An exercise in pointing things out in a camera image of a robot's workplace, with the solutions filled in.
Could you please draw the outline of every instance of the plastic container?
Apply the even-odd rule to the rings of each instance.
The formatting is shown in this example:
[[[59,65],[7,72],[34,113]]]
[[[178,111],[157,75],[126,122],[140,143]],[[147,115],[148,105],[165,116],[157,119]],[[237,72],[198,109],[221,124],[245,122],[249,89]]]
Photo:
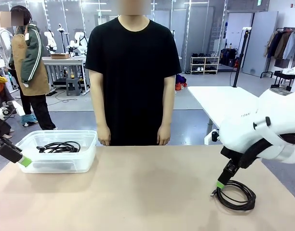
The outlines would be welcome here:
[[[90,130],[47,130],[34,131],[25,136],[17,147],[33,162],[19,167],[25,173],[82,173],[87,172],[96,153],[96,131]],[[75,141],[81,146],[78,153],[39,153],[37,146],[52,142]]]

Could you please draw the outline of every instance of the short sleeve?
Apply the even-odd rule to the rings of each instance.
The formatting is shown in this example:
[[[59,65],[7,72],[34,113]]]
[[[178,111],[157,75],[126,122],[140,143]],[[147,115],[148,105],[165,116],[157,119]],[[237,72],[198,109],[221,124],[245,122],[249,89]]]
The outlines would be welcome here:
[[[85,68],[103,74],[105,71],[104,60],[101,31],[95,27],[89,37]]]
[[[177,53],[175,40],[170,30],[167,31],[163,47],[163,63],[161,64],[163,67],[162,76],[166,78],[180,74],[182,72],[180,60]]]

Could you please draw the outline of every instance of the blue shoe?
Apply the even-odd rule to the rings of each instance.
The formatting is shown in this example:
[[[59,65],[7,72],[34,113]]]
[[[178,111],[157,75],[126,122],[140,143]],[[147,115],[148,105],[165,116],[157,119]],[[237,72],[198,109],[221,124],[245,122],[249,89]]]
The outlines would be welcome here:
[[[32,114],[21,116],[21,124],[24,127],[28,127],[28,126],[31,126],[31,125],[34,125],[34,124],[37,124],[37,123],[38,123],[37,119]]]

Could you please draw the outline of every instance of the person's right hand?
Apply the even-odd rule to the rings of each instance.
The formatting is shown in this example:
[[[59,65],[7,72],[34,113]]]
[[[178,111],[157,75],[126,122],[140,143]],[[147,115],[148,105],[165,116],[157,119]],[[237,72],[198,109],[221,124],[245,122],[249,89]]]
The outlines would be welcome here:
[[[97,127],[97,136],[102,145],[110,146],[111,133],[107,125],[100,125]]]

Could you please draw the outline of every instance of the green tape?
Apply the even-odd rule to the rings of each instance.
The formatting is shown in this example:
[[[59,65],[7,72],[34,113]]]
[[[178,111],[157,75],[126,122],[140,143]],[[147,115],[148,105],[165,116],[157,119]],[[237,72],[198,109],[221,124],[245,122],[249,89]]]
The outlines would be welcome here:
[[[24,167],[27,167],[27,166],[29,166],[32,163],[32,161],[29,158],[27,158],[25,156],[23,158],[24,159],[23,159],[23,161],[21,161],[20,164],[22,164]]]
[[[225,185],[224,185],[223,183],[217,181],[217,183],[216,183],[216,187],[218,187],[218,188],[220,188],[220,189],[223,189],[224,186],[225,186]]]

